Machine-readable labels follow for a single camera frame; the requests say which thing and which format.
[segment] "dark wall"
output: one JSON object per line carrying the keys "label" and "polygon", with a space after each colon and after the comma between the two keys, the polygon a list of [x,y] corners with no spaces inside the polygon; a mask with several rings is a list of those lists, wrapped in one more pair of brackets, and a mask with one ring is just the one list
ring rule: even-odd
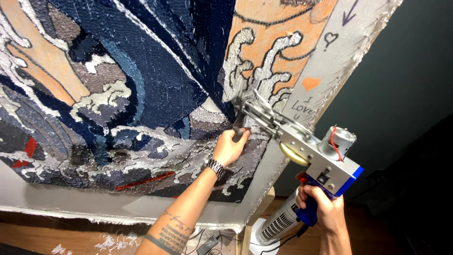
{"label": "dark wall", "polygon": [[[349,157],[365,168],[346,198],[367,189],[414,140],[453,113],[453,1],[406,0],[396,10],[316,125],[322,138],[337,124],[357,135]],[[439,134],[446,139],[447,134]],[[290,163],[275,184],[288,196],[302,167]]]}

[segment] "silver watch band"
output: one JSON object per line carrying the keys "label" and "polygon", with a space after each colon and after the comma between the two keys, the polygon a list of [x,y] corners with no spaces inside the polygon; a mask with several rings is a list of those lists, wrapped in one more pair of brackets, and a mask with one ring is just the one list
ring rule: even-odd
{"label": "silver watch band", "polygon": [[212,158],[204,163],[203,169],[207,167],[211,168],[214,171],[214,173],[217,174],[218,180],[220,180],[220,178],[222,178],[223,174],[225,173],[225,168],[223,167],[223,165]]}

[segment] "forearm tattoo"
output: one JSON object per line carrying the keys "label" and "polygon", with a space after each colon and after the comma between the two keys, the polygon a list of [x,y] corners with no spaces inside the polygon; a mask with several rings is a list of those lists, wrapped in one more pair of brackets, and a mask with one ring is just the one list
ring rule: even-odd
{"label": "forearm tattoo", "polygon": [[189,240],[189,236],[181,234],[177,228],[180,230],[185,229],[184,231],[188,231],[190,228],[185,226],[185,223],[179,220],[179,216],[173,216],[167,211],[162,214],[162,216],[164,215],[169,215],[171,217],[171,221],[176,221],[176,227],[172,227],[167,224],[165,227],[162,227],[161,232],[159,233],[159,238],[156,238],[150,234],[147,234],[145,238],[171,255],[180,255],[186,246],[187,240]]}

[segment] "forearm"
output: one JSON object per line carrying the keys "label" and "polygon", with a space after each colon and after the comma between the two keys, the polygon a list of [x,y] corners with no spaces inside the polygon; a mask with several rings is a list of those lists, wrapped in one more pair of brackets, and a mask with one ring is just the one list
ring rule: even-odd
{"label": "forearm", "polygon": [[216,173],[205,169],[157,219],[136,254],[181,254],[216,180]]}
{"label": "forearm", "polygon": [[320,255],[352,255],[346,225],[338,231],[321,230]]}

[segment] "power switch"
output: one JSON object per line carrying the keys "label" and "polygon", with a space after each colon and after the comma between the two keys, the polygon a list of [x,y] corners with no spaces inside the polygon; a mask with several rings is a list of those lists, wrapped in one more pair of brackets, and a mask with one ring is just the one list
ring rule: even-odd
{"label": "power switch", "polygon": [[318,181],[322,184],[326,184],[326,182],[330,179],[330,176],[328,176],[327,174],[324,174],[324,173],[321,173],[319,176],[318,176]]}

